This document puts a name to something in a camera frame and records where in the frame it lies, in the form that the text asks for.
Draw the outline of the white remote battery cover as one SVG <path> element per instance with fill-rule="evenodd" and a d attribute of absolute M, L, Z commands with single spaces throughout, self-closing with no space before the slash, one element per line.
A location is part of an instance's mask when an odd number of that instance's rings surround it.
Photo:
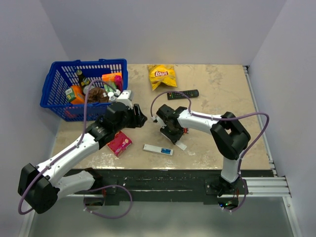
<path fill-rule="evenodd" d="M 166 131 L 162 131 L 161 133 L 181 150 L 184 151 L 187 148 L 187 146 L 180 141 L 181 137 L 183 136 L 183 133 L 180 132 L 176 134 L 170 134 Z"/>

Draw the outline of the white remote control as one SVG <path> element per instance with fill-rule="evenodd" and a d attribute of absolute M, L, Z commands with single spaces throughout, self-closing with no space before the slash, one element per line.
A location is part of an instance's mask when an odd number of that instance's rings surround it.
<path fill-rule="evenodd" d="M 172 156 L 173 155 L 173 150 L 170 149 L 170 154 L 164 154 L 161 152 L 161 149 L 163 147 L 158 147 L 158 146 L 153 146 L 153 145 L 148 145 L 148 144 L 144 144 L 143 150 L 146 152 L 152 152 L 152 153 L 157 153 L 157 154 L 161 154 L 161 155 L 168 155 L 168 156 Z"/>

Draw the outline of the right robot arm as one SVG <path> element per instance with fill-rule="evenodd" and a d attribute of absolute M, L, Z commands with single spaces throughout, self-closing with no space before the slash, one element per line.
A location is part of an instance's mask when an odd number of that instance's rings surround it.
<path fill-rule="evenodd" d="M 174 110 L 164 104 L 155 116 L 152 115 L 152 120 L 160 124 L 160 132 L 173 144 L 181 139 L 185 128 L 210 134 L 223 156 L 221 174 L 210 187 L 219 197 L 237 189 L 242 154 L 248 147 L 251 136 L 233 113 L 214 116 L 193 112 L 182 106 Z"/>

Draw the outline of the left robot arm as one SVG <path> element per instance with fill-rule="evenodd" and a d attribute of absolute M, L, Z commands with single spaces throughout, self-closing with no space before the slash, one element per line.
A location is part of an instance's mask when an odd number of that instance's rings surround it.
<path fill-rule="evenodd" d="M 66 173 L 87 156 L 113 141 L 122 129 L 140 128 L 146 121 L 147 117 L 142 113 L 139 104 L 113 102 L 107 107 L 105 114 L 84 128 L 82 135 L 67 148 L 37 166 L 30 163 L 25 165 L 18 185 L 18 194 L 21 196 L 19 214 L 27 214 L 27 211 L 22 211 L 24 201 L 36 213 L 42 214 L 57 200 L 69 194 L 83 190 L 92 194 L 100 192 L 102 181 L 92 172 L 84 170 L 72 176 L 66 176 Z"/>

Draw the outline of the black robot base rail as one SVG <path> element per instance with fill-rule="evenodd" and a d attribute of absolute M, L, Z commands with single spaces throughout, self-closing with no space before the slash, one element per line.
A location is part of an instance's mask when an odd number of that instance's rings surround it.
<path fill-rule="evenodd" d="M 218 196 L 210 184 L 219 178 L 219 170 L 179 169 L 95 169 L 97 177 L 92 188 L 79 194 L 105 194 L 106 205 L 118 205 L 121 201 L 134 202 L 202 202 L 228 206 L 231 196 L 248 193 L 245 180 L 239 180 L 230 194 Z"/>

